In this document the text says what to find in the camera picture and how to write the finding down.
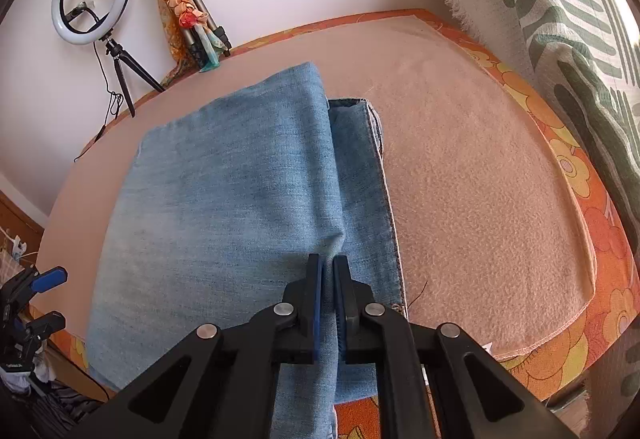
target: silver rivet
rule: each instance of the silver rivet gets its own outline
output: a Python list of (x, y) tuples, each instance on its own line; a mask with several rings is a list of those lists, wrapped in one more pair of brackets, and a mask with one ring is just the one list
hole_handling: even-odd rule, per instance
[(273, 312), (278, 316), (289, 316), (293, 313), (293, 306), (288, 302), (280, 302), (273, 306)]
[(202, 324), (198, 327), (196, 334), (203, 340), (213, 338), (218, 333), (218, 328), (213, 324)]
[(460, 327), (447, 323), (440, 328), (440, 332), (447, 338), (458, 338), (460, 336)]
[(374, 302), (373, 304), (367, 304), (364, 312), (369, 316), (382, 316), (385, 313), (385, 306)]

